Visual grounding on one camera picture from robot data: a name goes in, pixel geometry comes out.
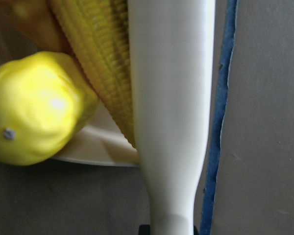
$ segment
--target white plastic tool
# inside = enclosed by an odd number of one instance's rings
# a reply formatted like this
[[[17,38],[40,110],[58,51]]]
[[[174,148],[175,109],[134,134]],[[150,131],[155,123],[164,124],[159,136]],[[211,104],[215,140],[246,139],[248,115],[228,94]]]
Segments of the white plastic tool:
[[[151,235],[193,235],[208,139],[214,0],[129,0],[134,123]]]

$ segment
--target blue tape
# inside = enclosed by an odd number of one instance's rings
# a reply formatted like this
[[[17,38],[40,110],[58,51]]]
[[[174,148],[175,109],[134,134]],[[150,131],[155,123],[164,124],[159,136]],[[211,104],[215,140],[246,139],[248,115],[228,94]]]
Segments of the blue tape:
[[[227,103],[228,76],[235,41],[237,6],[238,0],[228,0],[224,35],[222,39],[220,70],[216,91],[215,113],[208,160],[206,188],[202,206],[200,235],[210,235],[212,227],[217,174],[221,152],[221,133]]]

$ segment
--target gray surface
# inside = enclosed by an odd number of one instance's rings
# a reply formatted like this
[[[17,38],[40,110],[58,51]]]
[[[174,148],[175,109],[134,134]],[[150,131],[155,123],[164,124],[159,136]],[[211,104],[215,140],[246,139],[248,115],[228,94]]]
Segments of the gray surface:
[[[217,1],[213,97],[226,1]],[[35,50],[0,18],[0,64]],[[199,228],[206,164],[195,201]],[[149,223],[139,168],[47,160],[29,167],[0,164],[0,235],[135,235]]]
[[[240,0],[212,235],[294,235],[294,0]]]

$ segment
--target plate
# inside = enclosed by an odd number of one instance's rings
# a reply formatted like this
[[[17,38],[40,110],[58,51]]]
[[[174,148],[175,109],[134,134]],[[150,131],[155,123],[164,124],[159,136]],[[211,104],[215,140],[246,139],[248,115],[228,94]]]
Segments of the plate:
[[[138,166],[137,151],[102,103],[94,117],[53,159],[79,164]]]

